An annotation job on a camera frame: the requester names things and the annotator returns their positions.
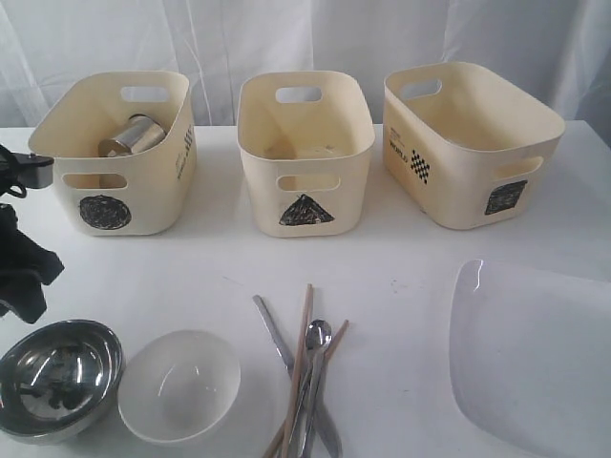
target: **clear plastic plate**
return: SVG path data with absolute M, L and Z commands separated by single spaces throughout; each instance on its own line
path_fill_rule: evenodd
M 541 456 L 611 456 L 611 283 L 467 262 L 450 372 L 463 414 L 498 439 Z

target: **white table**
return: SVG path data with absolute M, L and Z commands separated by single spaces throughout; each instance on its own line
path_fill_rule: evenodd
M 31 131 L 0 130 L 0 143 L 27 151 Z M 169 331 L 211 329 L 242 358 L 242 390 L 226 427 L 196 448 L 167 450 L 132 436 L 115 409 L 60 446 L 0 435 L 2 456 L 260 456 L 285 414 L 289 382 L 250 298 L 267 299 L 294 344 L 308 282 L 317 288 L 316 316 L 352 322 L 326 393 L 347 458 L 525 456 L 474 427 L 453 400 L 453 283 L 462 262 L 479 257 L 611 281 L 611 152 L 590 127 L 568 123 L 526 214 L 468 232 L 437 226 L 418 210 L 384 169 L 378 141 L 361 223 L 314 239 L 272 239 L 256 229 L 235 128 L 201 127 L 196 137 L 191 194 L 163 234 L 91 238 L 73 229 L 49 190 L 3 198 L 15 205 L 20 228 L 56 251 L 66 270 L 46 288 L 49 310 L 36 325 L 0 320 L 0 352 L 70 318 L 109 325 L 128 359 Z

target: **metal cup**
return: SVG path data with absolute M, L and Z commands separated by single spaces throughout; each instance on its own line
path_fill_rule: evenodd
M 97 152 L 100 157 L 136 155 L 159 145 L 165 136 L 155 120 L 145 114 L 134 114 L 118 133 L 99 142 Z

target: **cream plastic bin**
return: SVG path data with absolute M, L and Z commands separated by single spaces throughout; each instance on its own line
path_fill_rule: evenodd
M 427 82 L 440 89 L 402 96 Z M 558 114 L 469 63 L 393 73 L 385 90 L 385 164 L 433 220 L 470 229 L 524 211 L 564 133 Z
M 152 117 L 167 136 L 133 156 L 98 157 L 99 140 L 135 114 Z M 80 231 L 97 236 L 162 231 L 179 217 L 196 164 L 189 80 L 171 72 L 87 77 L 47 114 L 30 148 L 56 158 L 53 187 Z M 106 189 L 101 178 L 123 187 Z
M 281 102 L 285 88 L 317 88 L 320 98 Z M 374 139 L 367 102 L 347 74 L 268 73 L 244 83 L 238 141 L 259 228 L 302 237 L 354 227 Z

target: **white backdrop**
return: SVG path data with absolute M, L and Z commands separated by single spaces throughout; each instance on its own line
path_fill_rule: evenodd
M 382 118 L 384 77 L 463 60 L 611 144 L 610 0 L 0 0 L 0 127 L 36 125 L 91 73 L 172 70 L 198 124 L 233 124 L 270 71 L 338 70 Z

